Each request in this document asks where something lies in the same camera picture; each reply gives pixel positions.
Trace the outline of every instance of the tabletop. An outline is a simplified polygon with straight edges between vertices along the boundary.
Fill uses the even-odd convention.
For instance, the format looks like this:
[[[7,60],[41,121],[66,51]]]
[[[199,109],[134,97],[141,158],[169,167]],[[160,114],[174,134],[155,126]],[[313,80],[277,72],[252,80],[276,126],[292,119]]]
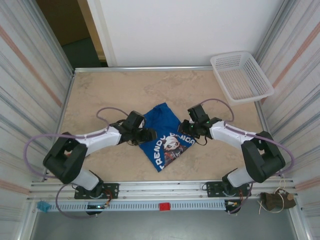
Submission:
[[[226,101],[213,71],[78,72],[61,132],[78,135],[105,128],[105,123],[96,118],[96,112],[103,107],[145,114],[165,102],[183,121],[189,119],[188,108],[208,98]],[[209,101],[203,108],[210,118],[231,118],[228,108],[219,102]],[[233,126],[261,132],[253,102],[233,106],[232,109],[235,115]],[[126,118],[115,110],[105,110],[101,116],[110,123]],[[194,144],[161,172],[157,172],[138,146],[126,143],[90,154],[83,165],[107,182],[217,180],[245,163],[239,149],[209,139],[206,146]]]

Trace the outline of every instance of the striped wall panel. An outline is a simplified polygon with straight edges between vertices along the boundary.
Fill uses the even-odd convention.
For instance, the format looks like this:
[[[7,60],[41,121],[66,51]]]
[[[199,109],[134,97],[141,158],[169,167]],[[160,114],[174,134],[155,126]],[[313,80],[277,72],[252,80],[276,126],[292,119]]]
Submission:
[[[296,157],[288,175],[313,238],[320,239],[319,0],[296,1],[260,65],[275,89],[261,101],[262,111],[271,134]]]
[[[34,135],[55,132],[72,69],[50,35],[35,1],[0,1],[0,239],[14,239],[32,181],[22,155]],[[30,145],[33,167],[52,144]]]

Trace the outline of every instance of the blue t-shirt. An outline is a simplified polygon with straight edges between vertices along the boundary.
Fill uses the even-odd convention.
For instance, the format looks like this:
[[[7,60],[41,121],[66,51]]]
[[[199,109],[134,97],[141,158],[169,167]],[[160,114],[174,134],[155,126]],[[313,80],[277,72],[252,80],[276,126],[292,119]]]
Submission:
[[[195,143],[191,136],[178,132],[180,120],[164,102],[144,115],[145,127],[156,131],[157,139],[139,145],[158,172]]]

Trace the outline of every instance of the red block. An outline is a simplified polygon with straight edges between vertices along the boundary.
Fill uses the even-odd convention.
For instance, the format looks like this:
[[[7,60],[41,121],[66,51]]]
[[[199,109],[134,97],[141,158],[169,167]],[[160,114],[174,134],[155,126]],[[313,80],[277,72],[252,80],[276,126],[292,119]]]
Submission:
[[[159,203],[159,210],[160,210],[160,212],[170,211],[170,202]]]

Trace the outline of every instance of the white plastic basket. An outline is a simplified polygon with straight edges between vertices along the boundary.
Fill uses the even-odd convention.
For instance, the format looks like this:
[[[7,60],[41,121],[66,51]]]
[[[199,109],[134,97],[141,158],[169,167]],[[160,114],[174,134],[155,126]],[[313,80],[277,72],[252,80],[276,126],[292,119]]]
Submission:
[[[275,92],[249,52],[216,55],[210,62],[214,76],[231,106],[259,101]]]

